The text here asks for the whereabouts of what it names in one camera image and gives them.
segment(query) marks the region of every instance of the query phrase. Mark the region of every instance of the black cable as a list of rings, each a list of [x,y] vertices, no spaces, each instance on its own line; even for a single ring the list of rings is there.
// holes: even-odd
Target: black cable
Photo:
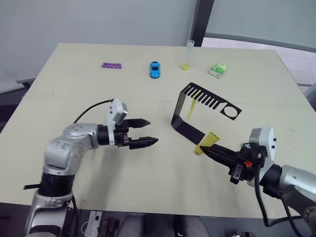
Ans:
[[[79,120],[85,113],[87,113],[89,110],[91,110],[93,107],[96,107],[96,106],[98,106],[98,105],[102,105],[102,104],[105,104],[105,103],[109,103],[109,102],[112,102],[112,101],[113,101],[113,99],[111,99],[111,100],[105,100],[105,101],[101,101],[101,102],[99,102],[99,103],[96,103],[96,104],[90,106],[88,109],[86,109],[85,111],[83,111],[81,115],[79,115],[79,117],[74,121],[74,123],[78,122],[78,120]]]
[[[78,236],[78,228],[79,228],[79,215],[78,215],[78,208],[77,208],[76,199],[75,199],[74,195],[71,197],[71,201],[73,202],[73,205],[74,205],[74,214],[75,214],[75,219],[76,219],[74,237],[77,237]]]
[[[268,220],[268,216],[267,216],[267,212],[266,212],[266,209],[265,209],[265,206],[263,204],[263,201],[262,201],[262,198],[261,198],[261,194],[260,194],[260,185],[259,185],[259,174],[260,174],[260,169],[261,169],[261,165],[258,164],[256,166],[256,173],[255,173],[255,193],[256,193],[256,197],[257,197],[257,200],[258,200],[258,203],[259,203],[259,206],[260,206],[260,209],[261,209],[261,212],[262,212],[262,216],[263,216],[263,222],[265,224],[266,227],[271,227],[275,224],[278,224],[280,222],[283,222],[283,221],[289,221],[290,222],[290,225],[293,229],[293,231],[296,233],[296,235],[298,237],[302,237],[302,235],[298,232],[295,224],[294,224],[294,219],[301,219],[302,217],[301,216],[291,216],[289,210],[288,210],[288,207],[287,205],[285,205],[285,202],[284,202],[284,199],[283,197],[281,197],[281,201],[283,203],[283,206],[284,206],[284,209],[285,209],[285,212],[287,214],[287,217],[283,217],[283,218],[279,218],[279,219],[275,219],[273,221],[271,221],[269,223],[269,220]]]

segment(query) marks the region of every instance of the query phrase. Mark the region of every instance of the white table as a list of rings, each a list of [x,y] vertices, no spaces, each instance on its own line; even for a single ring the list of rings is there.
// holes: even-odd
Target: white table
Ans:
[[[316,116],[292,76],[272,50],[194,48],[189,71],[180,64],[185,48],[60,44],[0,134],[1,202],[31,204],[40,181],[46,144],[87,107],[119,98],[127,118],[152,124],[131,129],[133,138],[153,136],[151,147],[101,147],[89,151],[75,178],[79,208],[261,217],[253,188],[229,182],[228,169],[205,155],[170,125],[179,92],[194,82],[242,109],[235,121],[197,104],[189,123],[221,137],[219,145],[239,150],[252,128],[272,125],[276,162],[316,172]],[[149,77],[149,63],[161,63],[161,77]],[[222,78],[208,74],[216,62],[229,65]],[[101,68],[103,62],[122,69]],[[191,101],[183,108],[185,118]],[[80,121],[106,124],[108,105]],[[269,217],[284,216],[281,203],[263,195]]]

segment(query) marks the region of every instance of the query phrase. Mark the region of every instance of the small package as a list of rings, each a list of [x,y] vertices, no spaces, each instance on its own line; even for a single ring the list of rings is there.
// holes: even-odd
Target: small package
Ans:
[[[210,70],[209,74],[215,76],[216,78],[220,78],[225,71],[227,71],[228,66],[222,63],[215,64]]]

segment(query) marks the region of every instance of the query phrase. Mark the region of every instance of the wall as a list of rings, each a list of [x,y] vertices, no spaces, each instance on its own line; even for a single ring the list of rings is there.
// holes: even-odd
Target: wall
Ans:
[[[316,0],[215,0],[205,36],[316,51]]]
[[[183,46],[196,0],[0,0],[0,86],[36,77],[60,42]]]

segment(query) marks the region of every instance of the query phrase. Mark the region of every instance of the blue toy car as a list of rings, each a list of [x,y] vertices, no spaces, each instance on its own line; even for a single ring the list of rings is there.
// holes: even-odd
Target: blue toy car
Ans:
[[[150,77],[151,78],[159,78],[160,77],[160,63],[157,61],[153,61],[150,64]]]

